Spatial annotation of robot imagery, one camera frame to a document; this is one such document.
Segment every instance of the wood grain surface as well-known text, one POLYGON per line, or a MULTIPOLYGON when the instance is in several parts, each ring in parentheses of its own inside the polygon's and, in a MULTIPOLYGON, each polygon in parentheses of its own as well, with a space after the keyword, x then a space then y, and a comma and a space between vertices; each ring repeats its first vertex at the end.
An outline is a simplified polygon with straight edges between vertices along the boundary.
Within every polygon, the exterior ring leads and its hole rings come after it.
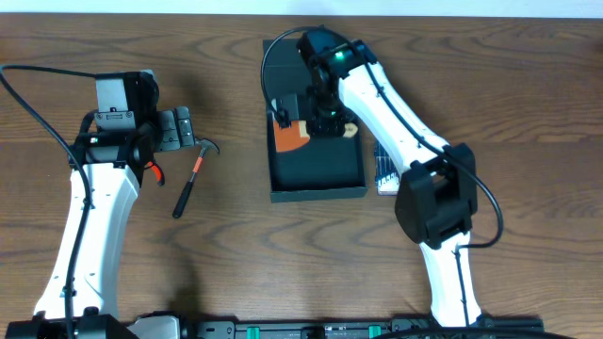
MULTIPOLYGON (((152 69, 160 108, 187 105, 219 143, 181 219, 171 210, 197 150, 157 157, 128 227, 122 320, 173 309, 240 320, 426 314, 431 293, 394 199, 271 204, 263 39, 326 24, 368 43, 400 95, 437 134, 474 150, 507 231, 471 252, 492 315, 539 315, 546 328, 603 335, 603 22, 194 15, 0 15, 0 63, 110 72, 152 69)), ((67 139, 96 105, 94 84, 10 72, 67 139)), ((66 156, 0 90, 0 329, 25 320, 50 277, 69 208, 66 156)), ((374 139, 363 127, 367 180, 374 139)), ((494 233, 480 197, 474 241, 494 233)))

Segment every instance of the black cable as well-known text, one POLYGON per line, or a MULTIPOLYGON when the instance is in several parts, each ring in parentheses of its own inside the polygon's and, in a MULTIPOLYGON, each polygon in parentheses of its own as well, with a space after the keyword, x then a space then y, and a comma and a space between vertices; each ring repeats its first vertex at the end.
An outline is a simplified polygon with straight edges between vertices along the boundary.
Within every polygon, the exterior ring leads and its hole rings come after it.
POLYGON ((411 336, 435 336, 435 335, 455 335, 455 334, 474 334, 474 335, 495 335, 508 338, 526 338, 526 339, 572 339, 571 337, 548 332, 538 332, 518 329, 497 329, 497 328, 439 328, 439 329, 410 329, 404 331, 392 331, 381 334, 372 339, 394 339, 408 338, 411 336))
POLYGON ((77 158, 73 154, 69 144, 65 142, 65 140, 60 136, 60 134, 48 123, 44 120, 44 118, 36 112, 17 92, 12 88, 12 86, 8 83, 7 79, 4 76, 4 70, 24 70, 24 71, 38 71, 38 72, 48 72, 48 73, 58 73, 65 75, 74 75, 74 76, 84 76, 90 78, 96 78, 95 74, 92 73, 82 73, 82 72, 73 72, 66 70, 58 70, 47 67, 38 67, 38 66, 25 66, 25 65, 3 65, 0 66, 0 82, 4 85, 5 89, 7 89, 8 94, 10 94, 19 105, 21 105, 40 125, 50 133, 50 135, 58 142, 58 144, 63 148, 65 153, 73 160, 75 169, 79 172, 79 175, 82 178, 82 183, 84 184, 84 208, 82 210, 82 217, 79 220, 79 226, 77 227, 77 234, 75 235, 75 241, 73 242, 73 249, 71 257, 69 258, 69 264, 67 266, 67 275, 65 277, 65 324, 67 326, 67 335, 69 339, 74 339, 74 328, 73 328, 73 274, 75 272, 75 263, 77 262, 77 254, 79 253, 79 248, 82 244, 82 237, 84 235, 84 230, 86 228, 86 221, 88 219, 88 214, 91 206, 91 192, 90 192, 90 183, 88 182, 88 176, 84 172, 84 168, 82 164, 77 161, 77 158))

